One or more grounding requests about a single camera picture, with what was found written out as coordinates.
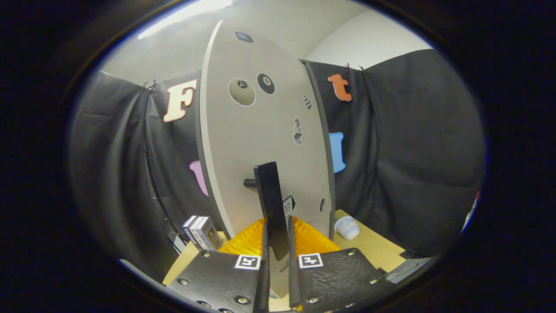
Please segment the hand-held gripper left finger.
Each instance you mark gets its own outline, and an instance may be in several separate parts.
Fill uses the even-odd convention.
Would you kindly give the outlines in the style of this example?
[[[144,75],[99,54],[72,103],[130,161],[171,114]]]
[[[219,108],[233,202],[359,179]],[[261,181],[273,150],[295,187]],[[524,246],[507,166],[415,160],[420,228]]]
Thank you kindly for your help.
[[[192,249],[165,277],[171,294],[203,313],[265,313],[269,302],[267,226],[263,219],[226,247],[241,254]]]

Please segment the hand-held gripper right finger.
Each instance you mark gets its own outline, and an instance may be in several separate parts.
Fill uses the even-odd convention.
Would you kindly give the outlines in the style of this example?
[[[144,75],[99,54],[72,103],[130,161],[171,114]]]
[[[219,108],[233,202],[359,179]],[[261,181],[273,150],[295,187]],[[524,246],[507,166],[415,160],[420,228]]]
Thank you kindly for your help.
[[[358,248],[335,247],[290,216],[289,301],[296,313],[370,313],[398,287]]]

